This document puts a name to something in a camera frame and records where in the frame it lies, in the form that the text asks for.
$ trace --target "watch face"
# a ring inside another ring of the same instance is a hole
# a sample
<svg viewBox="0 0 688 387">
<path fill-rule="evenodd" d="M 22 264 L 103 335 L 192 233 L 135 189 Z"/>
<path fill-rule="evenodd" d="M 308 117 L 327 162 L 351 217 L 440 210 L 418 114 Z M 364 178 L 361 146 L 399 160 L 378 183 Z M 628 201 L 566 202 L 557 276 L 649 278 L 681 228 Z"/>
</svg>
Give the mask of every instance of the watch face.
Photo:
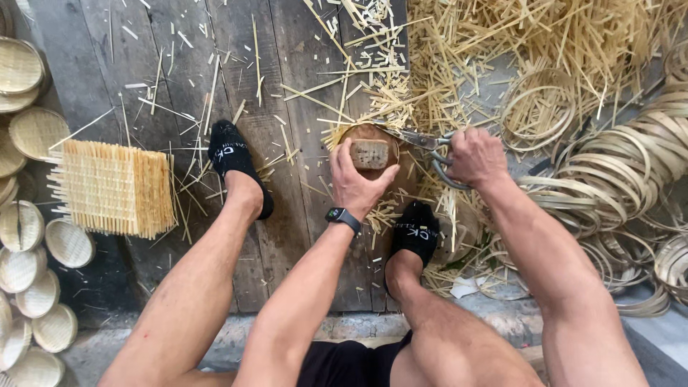
<svg viewBox="0 0 688 387">
<path fill-rule="evenodd" d="M 341 214 L 341 209 L 339 208 L 332 208 L 330 209 L 330 212 L 327 213 L 328 218 L 337 218 Z"/>
</svg>

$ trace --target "scissor blade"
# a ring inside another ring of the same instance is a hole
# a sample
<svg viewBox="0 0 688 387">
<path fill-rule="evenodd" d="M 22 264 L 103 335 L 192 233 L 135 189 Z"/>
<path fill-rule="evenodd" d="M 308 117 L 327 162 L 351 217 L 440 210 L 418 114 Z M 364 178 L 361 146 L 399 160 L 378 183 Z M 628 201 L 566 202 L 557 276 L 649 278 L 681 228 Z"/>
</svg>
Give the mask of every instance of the scissor blade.
<svg viewBox="0 0 688 387">
<path fill-rule="evenodd" d="M 381 127 L 381 129 L 390 136 L 425 150 L 433 151 L 437 149 L 439 145 L 437 138 L 425 134 L 412 132 L 406 129 L 390 129 L 388 127 Z"/>
</svg>

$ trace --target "smartwatch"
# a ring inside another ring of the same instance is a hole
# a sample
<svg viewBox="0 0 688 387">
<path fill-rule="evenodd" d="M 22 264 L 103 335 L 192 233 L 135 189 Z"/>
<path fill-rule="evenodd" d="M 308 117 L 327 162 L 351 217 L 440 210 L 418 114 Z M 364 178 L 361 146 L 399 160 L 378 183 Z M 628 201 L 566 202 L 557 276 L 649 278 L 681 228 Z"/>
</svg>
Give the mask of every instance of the smartwatch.
<svg viewBox="0 0 688 387">
<path fill-rule="evenodd" d="M 328 222 L 346 223 L 354 230 L 354 235 L 358 235 L 361 230 L 361 222 L 344 208 L 332 207 L 325 215 Z"/>
</svg>

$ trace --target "wooden floor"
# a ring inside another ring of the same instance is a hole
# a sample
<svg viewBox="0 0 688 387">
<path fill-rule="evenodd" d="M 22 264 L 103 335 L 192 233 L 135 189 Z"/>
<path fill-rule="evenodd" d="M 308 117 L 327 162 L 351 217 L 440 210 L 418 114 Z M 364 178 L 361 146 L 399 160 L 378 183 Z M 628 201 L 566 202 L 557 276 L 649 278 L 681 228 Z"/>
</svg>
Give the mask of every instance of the wooden floor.
<svg viewBox="0 0 688 387">
<path fill-rule="evenodd" d="M 337 77 L 318 75 L 318 72 L 345 70 L 343 55 L 329 41 L 306 4 L 302 0 L 230 0 L 225 6 L 222 0 L 147 0 L 150 5 L 147 9 L 140 0 L 31 0 L 30 3 L 70 129 L 74 131 L 115 107 L 115 114 L 86 129 L 78 135 L 79 139 L 126 145 L 126 134 L 123 134 L 126 122 L 132 146 L 157 151 L 171 147 L 175 174 L 179 179 L 184 177 L 194 159 L 194 151 L 179 148 L 196 146 L 198 128 L 185 132 L 193 123 L 165 109 L 156 108 L 155 114 L 151 114 L 150 106 L 142 106 L 138 100 L 145 98 L 146 89 L 125 88 L 133 83 L 155 85 L 161 55 L 162 72 L 155 102 L 174 112 L 199 118 L 204 99 L 213 88 L 216 59 L 209 58 L 218 54 L 224 60 L 226 52 L 231 52 L 236 60 L 221 62 L 210 122 L 231 119 L 245 99 L 245 112 L 237 126 L 250 145 L 257 167 L 284 152 L 280 122 L 275 116 L 287 123 L 284 125 L 287 141 L 292 149 L 300 152 L 295 166 L 286 162 L 274 166 L 275 172 L 267 186 L 275 199 L 275 212 L 269 220 L 257 222 L 248 230 L 234 276 L 233 311 L 258 311 L 323 233 L 327 226 L 324 215 L 332 206 L 329 197 L 304 187 L 301 182 L 324 191 L 319 176 L 326 183 L 331 181 L 329 165 L 322 163 L 318 167 L 318 162 L 327 156 L 327 149 L 321 143 L 321 131 L 327 126 L 316 119 L 336 119 L 336 114 L 304 98 L 285 102 L 270 96 L 290 94 L 284 92 L 281 83 L 306 90 Z M 394 23 L 405 23 L 405 0 L 392 0 L 392 4 Z M 322 9 L 317 3 L 315 7 L 323 18 L 338 17 L 341 30 L 336 37 L 340 44 L 363 35 L 352 26 L 346 11 L 339 12 L 337 5 L 322 1 Z M 254 63 L 252 17 L 260 75 L 265 77 L 261 106 L 256 98 L 258 66 Z M 208 37 L 199 25 L 207 26 Z M 178 32 L 186 36 L 193 49 L 188 43 L 182 45 Z M 316 35 L 321 37 L 320 41 L 315 39 Z M 406 36 L 400 40 L 404 44 Z M 367 74 L 351 77 L 347 93 L 360 80 L 367 82 Z M 339 106 L 342 89 L 343 84 L 336 83 L 310 96 Z M 356 118 L 368 110 L 368 105 L 366 94 L 359 92 L 347 101 L 344 112 Z M 202 132 L 200 135 L 202 140 L 208 139 Z M 195 153 L 192 176 L 198 176 L 199 165 L 207 161 L 205 151 L 202 153 L 201 163 Z M 220 197 L 205 199 L 220 190 L 217 175 L 209 174 L 202 182 L 194 184 L 189 191 L 199 200 L 207 216 L 191 202 L 188 194 L 180 194 L 194 242 L 201 238 L 222 208 Z M 110 255 L 101 259 L 113 259 L 112 255 L 124 259 L 125 266 L 131 267 L 133 273 L 129 281 L 132 289 L 128 290 L 149 295 L 190 248 L 188 240 L 182 240 L 183 230 L 178 227 L 164 239 L 153 242 L 128 238 L 126 242 L 112 243 L 111 249 L 98 254 Z M 378 242 L 375 250 L 371 250 L 371 237 L 366 228 L 352 243 L 332 303 L 333 311 L 384 311 L 388 307 L 384 289 L 373 285 L 383 283 L 383 270 L 379 269 L 387 259 L 386 246 Z M 383 261 L 372 262 L 379 257 Z"/>
</svg>

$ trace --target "scissors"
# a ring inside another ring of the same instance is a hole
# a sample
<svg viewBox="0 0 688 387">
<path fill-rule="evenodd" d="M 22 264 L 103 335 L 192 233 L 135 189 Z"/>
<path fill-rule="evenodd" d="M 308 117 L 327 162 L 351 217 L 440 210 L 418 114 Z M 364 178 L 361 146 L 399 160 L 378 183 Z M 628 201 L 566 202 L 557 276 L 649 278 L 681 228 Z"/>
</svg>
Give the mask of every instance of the scissors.
<svg viewBox="0 0 688 387">
<path fill-rule="evenodd" d="M 434 160 L 432 160 L 432 166 L 435 169 L 435 171 L 437 171 L 437 175 L 440 176 L 440 178 L 442 179 L 442 181 L 444 181 L 445 184 L 456 189 L 472 189 L 470 186 L 466 184 L 461 184 L 449 178 L 447 176 L 447 173 L 442 168 L 442 164 L 450 167 L 454 163 L 454 160 L 449 160 L 448 158 L 442 156 L 439 152 L 437 152 L 437 150 L 441 146 L 449 145 L 451 143 L 451 137 L 454 135 L 454 132 L 446 133 L 441 137 L 433 137 L 428 136 L 426 134 L 414 132 L 408 129 L 390 129 L 385 125 L 384 121 L 374 120 L 373 122 L 379 130 L 382 130 L 390 136 L 398 138 L 399 140 L 404 141 L 405 143 L 409 143 L 416 147 L 430 151 L 430 155 L 434 158 Z"/>
</svg>

